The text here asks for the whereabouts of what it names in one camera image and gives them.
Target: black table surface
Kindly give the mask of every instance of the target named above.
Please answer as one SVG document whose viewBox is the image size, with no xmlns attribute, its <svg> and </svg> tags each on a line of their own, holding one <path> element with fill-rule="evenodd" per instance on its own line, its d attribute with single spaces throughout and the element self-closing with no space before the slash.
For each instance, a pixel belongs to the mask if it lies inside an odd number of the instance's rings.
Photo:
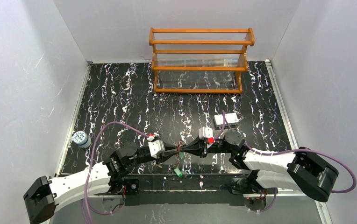
<svg viewBox="0 0 357 224">
<path fill-rule="evenodd" d="M 175 79 L 181 83 L 186 77 L 175 77 L 170 85 Z M 210 74 L 199 77 L 197 82 L 202 84 L 195 86 L 216 85 Z M 163 141 L 176 145 L 180 140 L 191 142 L 201 126 L 214 129 L 214 115 L 224 110 L 237 114 L 240 119 L 237 129 L 252 147 L 275 151 L 290 149 L 264 62 L 249 62 L 249 72 L 242 73 L 241 95 L 154 93 L 153 84 L 150 63 L 92 64 L 74 131 L 85 131 L 94 141 L 104 124 L 120 121 L 144 133 L 160 133 Z M 221 80 L 217 84 L 225 85 Z M 232 81 L 227 80 L 226 85 L 232 85 Z M 144 137 L 115 125 L 108 128 L 98 141 L 95 161 L 107 159 L 124 142 L 135 142 L 138 146 L 147 144 Z M 228 157 L 221 153 L 201 159 L 185 154 L 180 169 L 184 175 L 240 173 L 228 162 Z M 171 158 L 162 167 L 141 164 L 133 167 L 131 173 L 174 175 L 174 162 L 175 158 Z M 82 171 L 88 163 L 89 151 L 71 143 L 61 173 L 67 175 Z"/>
</svg>

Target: wire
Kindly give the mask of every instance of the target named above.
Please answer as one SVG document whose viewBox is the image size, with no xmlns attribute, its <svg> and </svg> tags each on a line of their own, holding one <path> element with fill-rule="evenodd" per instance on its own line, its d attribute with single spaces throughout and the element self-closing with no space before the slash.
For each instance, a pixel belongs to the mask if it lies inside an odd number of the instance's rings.
<svg viewBox="0 0 357 224">
<path fill-rule="evenodd" d="M 125 202 L 125 193 L 126 193 L 126 185 L 125 185 L 125 189 L 123 190 L 123 193 L 122 193 L 123 202 Z"/>
<path fill-rule="evenodd" d="M 85 210 L 84 210 L 84 200 L 81 200 L 81 210 L 82 210 L 82 214 L 84 215 L 84 219 L 86 224 L 89 224 L 88 218 L 85 216 Z"/>
<path fill-rule="evenodd" d="M 272 199 L 272 202 L 268 205 L 268 207 L 266 207 L 265 209 L 263 209 L 263 210 L 260 210 L 260 212 L 264 212 L 264 211 L 267 211 L 268 209 L 270 209 L 272 206 L 273 206 L 273 204 L 275 203 L 275 200 L 276 200 L 276 195 L 278 194 L 278 189 L 277 188 L 275 188 L 275 194 L 273 195 L 273 199 Z"/>
<path fill-rule="evenodd" d="M 262 199 L 266 198 L 266 195 L 268 194 L 268 189 L 265 189 L 265 195 Z"/>
<path fill-rule="evenodd" d="M 113 212 L 116 209 L 116 207 L 118 207 L 120 205 L 123 205 L 123 204 L 117 204 L 111 212 Z"/>
<path fill-rule="evenodd" d="M 221 130 L 218 133 L 218 135 L 216 137 L 214 137 L 214 140 L 217 140 L 220 137 L 220 135 L 224 131 L 226 122 L 227 122 L 227 120 L 225 120 L 225 111 L 222 111 L 222 127 L 221 127 Z"/>
<path fill-rule="evenodd" d="M 177 144 L 177 154 L 176 154 L 176 163 L 173 165 L 173 169 L 179 167 L 181 159 L 179 158 L 180 155 L 180 147 L 181 147 L 181 140 Z"/>
<path fill-rule="evenodd" d="M 353 171 L 346 165 L 344 164 L 344 162 L 342 162 L 341 160 L 328 155 L 326 153 L 323 152 L 319 152 L 319 151 L 314 151 L 314 150 L 309 150 L 309 149 L 292 149 L 292 150 L 286 150 L 286 151 L 282 151 L 282 152 L 277 152 L 277 153 L 261 153 L 259 151 L 254 150 L 252 147 L 250 147 L 246 142 L 244 143 L 245 146 L 247 148 L 249 148 L 252 152 L 258 154 L 258 155 L 270 155 L 270 156 L 274 156 L 274 155 L 281 155 L 281 154 L 286 154 L 286 153 L 315 153 L 324 157 L 327 157 L 335 162 L 337 162 L 338 164 L 340 164 L 341 166 L 343 166 L 350 174 L 350 176 L 352 177 L 352 186 L 349 187 L 348 189 L 345 190 L 332 190 L 331 193 L 336 193 L 336 194 L 343 194 L 343 193 L 348 193 L 350 191 L 352 191 L 356 185 L 357 185 L 357 179 L 355 174 L 353 173 Z"/>
<path fill-rule="evenodd" d="M 124 185 L 122 185 L 121 189 L 120 189 L 117 193 L 115 193 L 115 195 L 117 195 L 117 194 L 119 194 L 119 193 L 123 192 L 123 190 L 124 190 L 124 189 L 125 189 L 125 186 L 124 186 Z"/>
<path fill-rule="evenodd" d="M 85 201 L 85 206 L 86 206 L 86 211 L 88 213 L 88 217 L 89 217 L 89 223 L 90 224 L 93 224 L 93 219 L 92 219 L 92 215 L 91 215 L 91 212 L 90 210 L 92 210 L 93 212 L 97 213 L 97 214 L 100 214 L 100 215 L 109 215 L 109 214 L 112 214 L 112 212 L 109 212 L 109 213 L 106 213 L 106 212 L 99 212 L 97 211 L 96 209 L 94 209 L 90 204 L 89 204 L 89 201 L 88 201 L 88 184 L 89 184 L 89 179 L 90 179 L 90 174 L 91 174 L 91 171 L 92 171 L 92 167 L 93 167 L 93 158 L 94 158 L 94 153 L 96 151 L 96 145 L 97 145 L 97 141 L 100 139 L 100 136 L 101 134 L 103 134 L 103 131 L 110 125 L 114 125 L 114 124 L 117 124 L 117 125 L 122 125 L 124 126 L 125 128 L 127 129 L 130 129 L 134 132 L 136 132 L 137 134 L 139 135 L 142 135 L 144 136 L 145 138 L 149 138 L 149 135 L 147 134 L 144 134 L 142 133 L 141 131 L 127 125 L 127 124 L 124 124 L 124 123 L 121 123 L 121 122 L 118 122 L 118 121 L 113 121 L 113 122 L 109 122 L 107 123 L 106 125 L 104 125 L 102 127 L 102 129 L 100 130 L 100 132 L 97 134 L 95 140 L 94 140 L 94 143 L 93 143 L 93 146 L 92 146 L 92 151 L 91 151 L 91 158 L 90 158 L 90 163 L 89 163 L 89 173 L 88 173 L 88 176 L 86 178 L 86 182 L 85 182 L 85 189 L 84 189 L 84 201 Z"/>
<path fill-rule="evenodd" d="M 260 197 L 258 199 L 261 199 L 263 194 L 264 194 L 264 190 L 261 191 L 261 195 L 260 195 Z"/>
</svg>

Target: green cylinder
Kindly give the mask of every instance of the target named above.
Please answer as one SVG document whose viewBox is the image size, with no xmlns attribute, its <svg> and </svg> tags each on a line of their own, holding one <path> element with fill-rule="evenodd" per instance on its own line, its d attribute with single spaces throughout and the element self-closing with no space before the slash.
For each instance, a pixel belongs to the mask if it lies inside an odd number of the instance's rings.
<svg viewBox="0 0 357 224">
<path fill-rule="evenodd" d="M 181 172 L 181 170 L 180 170 L 178 167 L 176 167 L 173 171 L 176 173 L 176 175 L 177 175 L 178 177 L 180 177 L 180 176 L 183 175 L 183 173 Z"/>
</svg>

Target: white wall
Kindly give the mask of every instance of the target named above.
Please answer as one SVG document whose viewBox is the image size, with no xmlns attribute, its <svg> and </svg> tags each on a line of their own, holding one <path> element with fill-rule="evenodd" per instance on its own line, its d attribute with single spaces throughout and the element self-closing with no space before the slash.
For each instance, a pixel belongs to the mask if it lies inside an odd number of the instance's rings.
<svg viewBox="0 0 357 224">
<path fill-rule="evenodd" d="M 86 67 L 52 0 L 0 0 L 0 224 L 29 223 L 23 195 L 57 169 Z"/>
<path fill-rule="evenodd" d="M 248 60 L 272 57 L 300 0 L 54 0 L 87 61 L 152 59 L 150 28 L 249 28 Z"/>
<path fill-rule="evenodd" d="M 357 175 L 357 1 L 303 0 L 272 62 L 300 145 Z M 350 184 L 341 168 L 335 189 Z M 334 223 L 357 223 L 357 187 L 327 205 Z"/>
</svg>

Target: purple cable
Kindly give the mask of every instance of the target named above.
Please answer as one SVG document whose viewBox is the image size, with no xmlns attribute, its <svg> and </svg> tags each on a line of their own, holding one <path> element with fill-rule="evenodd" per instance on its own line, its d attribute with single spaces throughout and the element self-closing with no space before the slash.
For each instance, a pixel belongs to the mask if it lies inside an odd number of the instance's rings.
<svg viewBox="0 0 357 224">
<path fill-rule="evenodd" d="M 85 182 L 85 190 L 84 190 L 84 194 L 85 194 L 85 197 L 84 197 L 84 200 L 85 200 L 85 206 L 86 206 L 86 211 L 88 213 L 88 216 L 89 216 L 89 223 L 93 224 L 93 219 L 92 219 L 92 215 L 91 215 L 91 211 L 90 211 L 90 204 L 89 204 L 89 201 L 88 201 L 88 183 L 89 183 L 89 178 L 90 178 L 90 173 L 92 171 L 92 167 L 93 167 L 93 158 L 94 158 L 94 152 L 96 151 L 96 143 L 97 141 L 100 139 L 100 136 L 101 134 L 103 133 L 103 131 L 110 125 L 114 125 L 114 124 L 117 124 L 117 125 L 122 125 L 124 126 L 125 128 L 127 129 L 130 129 L 134 132 L 136 132 L 137 134 L 139 135 L 142 135 L 144 136 L 145 138 L 148 138 L 149 135 L 147 134 L 144 134 L 142 132 L 140 132 L 139 130 L 127 125 L 127 124 L 124 124 L 124 123 L 121 123 L 121 122 L 118 122 L 118 121 L 113 121 L 113 122 L 110 122 L 110 123 L 107 123 L 106 125 L 104 125 L 102 127 L 102 129 L 100 130 L 100 132 L 97 134 L 95 140 L 94 140 L 94 143 L 93 143 L 93 147 L 92 147 L 92 152 L 91 152 L 91 160 L 90 160 L 90 163 L 89 163 L 89 174 L 88 174 L 88 177 L 86 178 L 86 182 Z"/>
<path fill-rule="evenodd" d="M 82 210 L 82 215 L 84 215 L 84 219 L 85 219 L 86 224 L 89 224 L 88 218 L 85 215 L 84 200 L 83 199 L 81 200 L 81 210 Z"/>
<path fill-rule="evenodd" d="M 266 207 L 265 209 L 261 210 L 260 212 L 264 212 L 264 211 L 267 211 L 268 209 L 270 209 L 273 204 L 275 203 L 275 200 L 276 200 L 276 195 L 278 194 L 278 189 L 275 188 L 275 194 L 273 195 L 273 199 L 272 199 L 272 202 L 268 205 L 268 207 Z"/>
<path fill-rule="evenodd" d="M 218 133 L 218 135 L 213 138 L 214 140 L 217 140 L 221 136 L 221 134 L 224 132 L 226 124 L 228 124 L 228 123 L 227 123 L 227 120 L 225 119 L 225 111 L 222 111 L 222 127 L 221 127 L 221 130 Z"/>
<path fill-rule="evenodd" d="M 335 158 L 333 156 L 325 154 L 323 152 L 309 150 L 309 149 L 292 149 L 292 150 L 286 150 L 286 151 L 277 152 L 277 153 L 261 153 L 261 152 L 258 152 L 256 150 L 254 150 L 246 142 L 244 144 L 252 152 L 255 152 L 258 155 L 271 155 L 271 156 L 274 156 L 274 155 L 281 155 L 281 154 L 286 154 L 286 153 L 315 153 L 315 154 L 319 154 L 321 156 L 327 157 L 327 158 L 337 162 L 338 164 L 343 166 L 349 172 L 350 176 L 352 177 L 353 183 L 352 183 L 352 186 L 350 188 L 348 188 L 348 189 L 345 189 L 345 190 L 332 190 L 331 193 L 336 193 L 336 194 L 348 193 L 348 192 L 352 191 L 357 185 L 357 179 L 356 179 L 355 174 L 353 173 L 353 171 L 346 164 L 344 164 L 344 162 L 342 162 L 341 160 L 339 160 L 339 159 L 337 159 L 337 158 Z"/>
<path fill-rule="evenodd" d="M 224 119 L 225 124 L 228 125 L 228 128 L 229 128 L 229 129 L 232 129 L 232 128 L 231 128 L 231 125 L 229 125 L 227 119 L 225 118 L 225 111 L 222 111 L 222 118 Z"/>
</svg>

